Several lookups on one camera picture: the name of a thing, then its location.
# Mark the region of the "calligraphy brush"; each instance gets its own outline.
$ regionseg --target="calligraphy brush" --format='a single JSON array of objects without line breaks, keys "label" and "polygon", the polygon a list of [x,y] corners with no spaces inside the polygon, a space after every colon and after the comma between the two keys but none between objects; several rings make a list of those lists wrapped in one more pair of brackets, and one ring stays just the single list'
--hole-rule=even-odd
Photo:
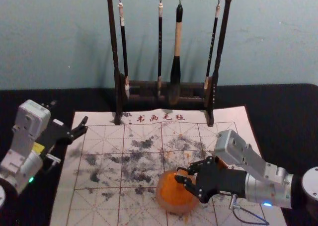
[{"label": "calligraphy brush", "polygon": [[127,48],[126,48],[126,35],[125,35],[124,5],[120,2],[118,4],[118,8],[119,8],[121,40],[123,45],[123,56],[124,56],[125,92],[126,92],[127,98],[129,98],[129,79],[128,79]]},{"label": "calligraphy brush", "polygon": [[159,53],[158,53],[158,81],[157,81],[158,97],[160,96],[160,90],[161,90],[162,9],[163,9],[163,5],[160,2],[159,8],[158,8],[159,10]]},{"label": "calligraphy brush", "polygon": [[171,105],[176,104],[180,96],[180,47],[182,31],[182,14],[183,8],[182,5],[179,4],[176,11],[174,57],[170,74],[170,91],[168,94],[169,103]]},{"label": "calligraphy brush", "polygon": [[220,13],[220,3],[218,3],[216,10],[215,10],[215,18],[214,18],[214,25],[213,25],[213,31],[212,31],[212,39],[211,39],[211,45],[210,45],[210,53],[209,53],[209,60],[208,60],[208,67],[207,67],[207,73],[204,81],[204,91],[208,88],[208,82],[209,82],[209,75],[210,75],[210,66],[211,66],[211,58],[213,53],[213,46],[214,46],[214,40],[215,40],[215,33],[217,30],[218,25],[218,18]]}]

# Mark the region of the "black tablecloth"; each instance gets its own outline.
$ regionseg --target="black tablecloth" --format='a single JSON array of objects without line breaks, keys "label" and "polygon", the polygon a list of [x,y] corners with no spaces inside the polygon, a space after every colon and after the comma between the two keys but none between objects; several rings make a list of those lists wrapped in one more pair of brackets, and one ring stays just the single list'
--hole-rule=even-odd
[{"label": "black tablecloth", "polygon": [[[53,117],[72,125],[75,111],[114,111],[112,89],[0,91],[0,159],[8,150],[18,106],[27,99],[58,101]],[[263,158],[302,175],[318,165],[318,86],[311,84],[221,86],[216,108],[245,105]],[[154,104],[127,105],[126,111],[151,110]],[[200,104],[175,109],[202,109]],[[66,148],[58,146],[64,157]],[[48,225],[62,170],[39,174],[21,196],[0,215],[0,225]],[[305,210],[283,210],[288,225],[317,225]]]}]

